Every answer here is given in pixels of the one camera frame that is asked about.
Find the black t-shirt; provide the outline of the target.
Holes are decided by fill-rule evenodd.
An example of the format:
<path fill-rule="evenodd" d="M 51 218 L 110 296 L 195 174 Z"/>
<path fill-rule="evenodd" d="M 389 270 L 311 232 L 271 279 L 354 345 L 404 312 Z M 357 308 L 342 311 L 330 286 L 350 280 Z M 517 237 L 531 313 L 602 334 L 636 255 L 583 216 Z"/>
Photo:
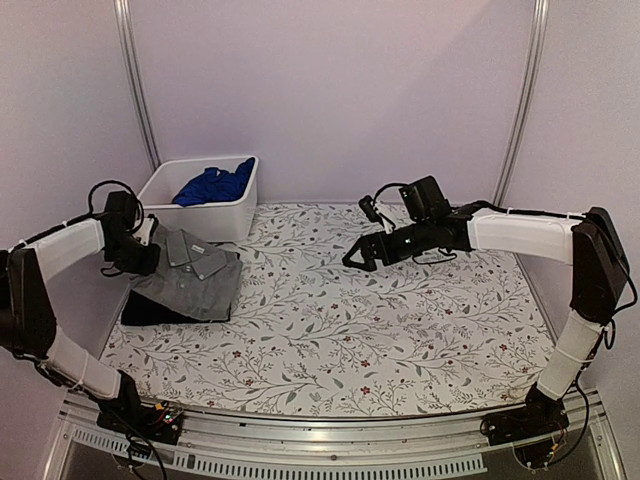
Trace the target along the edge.
<path fill-rule="evenodd" d="M 133 291 L 128 294 L 120 316 L 120 323 L 124 326 L 131 327 L 227 323 L 230 320 L 230 310 L 227 310 L 221 320 L 197 320 L 174 312 L 173 310 Z"/>

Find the grey garment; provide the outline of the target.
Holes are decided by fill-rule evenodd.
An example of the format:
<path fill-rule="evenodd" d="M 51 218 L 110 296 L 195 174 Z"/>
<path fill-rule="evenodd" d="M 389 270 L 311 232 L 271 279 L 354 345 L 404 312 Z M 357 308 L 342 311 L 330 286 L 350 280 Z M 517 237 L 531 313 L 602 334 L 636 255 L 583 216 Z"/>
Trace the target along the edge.
<path fill-rule="evenodd" d="M 237 253 L 163 226 L 153 240 L 161 248 L 156 271 L 134 278 L 130 292 L 197 320 L 231 315 L 243 268 Z"/>

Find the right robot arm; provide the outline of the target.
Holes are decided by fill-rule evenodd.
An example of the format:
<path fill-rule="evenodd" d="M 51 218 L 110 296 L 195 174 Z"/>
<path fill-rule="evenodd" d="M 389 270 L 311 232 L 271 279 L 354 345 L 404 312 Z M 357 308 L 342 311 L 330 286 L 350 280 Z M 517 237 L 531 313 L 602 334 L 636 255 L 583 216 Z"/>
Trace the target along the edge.
<path fill-rule="evenodd" d="M 517 427 L 537 436 L 552 424 L 558 403 L 588 366 L 607 326 L 622 310 L 620 299 L 634 287 L 630 265 L 611 214 L 603 207 L 584 213 L 501 209 L 485 201 L 457 208 L 420 209 L 411 224 L 358 238 L 342 259 L 365 272 L 434 249 L 507 252 L 554 263 L 547 291 L 563 297 L 565 320 L 553 321 L 554 351 L 530 390 Z"/>

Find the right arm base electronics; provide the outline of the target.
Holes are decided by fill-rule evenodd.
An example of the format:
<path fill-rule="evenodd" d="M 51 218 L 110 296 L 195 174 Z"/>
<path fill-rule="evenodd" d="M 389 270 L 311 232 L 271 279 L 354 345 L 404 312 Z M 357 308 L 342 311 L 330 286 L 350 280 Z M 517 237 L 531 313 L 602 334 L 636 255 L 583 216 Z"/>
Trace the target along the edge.
<path fill-rule="evenodd" d="M 563 408 L 546 415 L 521 407 L 485 415 L 480 433 L 491 446 L 511 444 L 518 463 L 528 470 L 547 468 L 566 436 L 569 420 Z"/>

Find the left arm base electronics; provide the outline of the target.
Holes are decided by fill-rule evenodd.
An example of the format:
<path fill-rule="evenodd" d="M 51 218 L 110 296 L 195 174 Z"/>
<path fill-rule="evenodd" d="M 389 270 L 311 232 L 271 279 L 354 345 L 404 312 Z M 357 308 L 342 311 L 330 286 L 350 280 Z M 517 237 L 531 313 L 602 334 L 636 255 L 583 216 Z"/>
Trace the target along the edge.
<path fill-rule="evenodd" d="M 131 434 L 151 442 L 177 445 L 182 433 L 184 411 L 165 403 L 156 406 L 117 406 L 99 402 L 97 425 L 121 434 Z"/>

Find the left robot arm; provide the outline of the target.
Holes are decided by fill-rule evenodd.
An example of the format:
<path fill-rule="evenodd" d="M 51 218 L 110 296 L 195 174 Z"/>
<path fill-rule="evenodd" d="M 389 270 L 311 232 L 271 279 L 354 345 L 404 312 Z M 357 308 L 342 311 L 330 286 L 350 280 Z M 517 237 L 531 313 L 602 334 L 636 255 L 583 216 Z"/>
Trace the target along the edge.
<path fill-rule="evenodd" d="M 15 359 L 32 363 L 52 384 L 85 393 L 128 434 L 141 433 L 149 423 L 135 381 L 63 331 L 48 283 L 99 253 L 124 273 L 153 273 L 160 255 L 152 242 L 157 226 L 152 215 L 133 229 L 120 214 L 84 215 L 1 252 L 1 347 Z"/>

